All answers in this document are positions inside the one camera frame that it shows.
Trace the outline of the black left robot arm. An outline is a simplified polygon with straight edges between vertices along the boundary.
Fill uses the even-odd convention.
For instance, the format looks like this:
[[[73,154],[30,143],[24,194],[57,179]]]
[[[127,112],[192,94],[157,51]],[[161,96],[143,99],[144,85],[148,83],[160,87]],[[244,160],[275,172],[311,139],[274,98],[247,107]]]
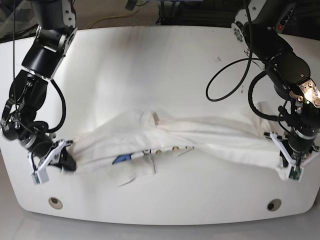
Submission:
[[[295,54],[289,43],[278,34],[295,7],[293,0],[245,0],[243,8],[236,13],[232,29],[240,42],[248,49],[250,61],[254,57],[264,65],[262,73],[250,84],[249,106],[259,117],[285,122],[290,130],[282,142],[290,158],[295,161],[294,169],[313,152],[315,138],[320,131],[320,91],[311,78],[307,62]],[[277,115],[261,112],[253,103],[256,83],[268,76],[276,93],[290,103],[278,108]]]

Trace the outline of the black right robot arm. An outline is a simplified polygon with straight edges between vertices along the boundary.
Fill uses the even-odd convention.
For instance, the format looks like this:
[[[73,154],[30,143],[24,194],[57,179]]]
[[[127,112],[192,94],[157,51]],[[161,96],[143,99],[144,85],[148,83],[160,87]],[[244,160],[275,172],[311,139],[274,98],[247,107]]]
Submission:
[[[1,118],[0,129],[8,141],[19,141],[30,154],[31,166],[37,170],[34,158],[41,162],[58,149],[54,134],[63,126],[66,100],[54,81],[54,75],[76,35],[76,11],[71,0],[32,0],[30,2],[38,27],[34,42],[22,61],[23,70],[16,75],[9,90]],[[48,83],[57,91],[62,107],[59,123],[50,128],[36,120],[43,106]]]

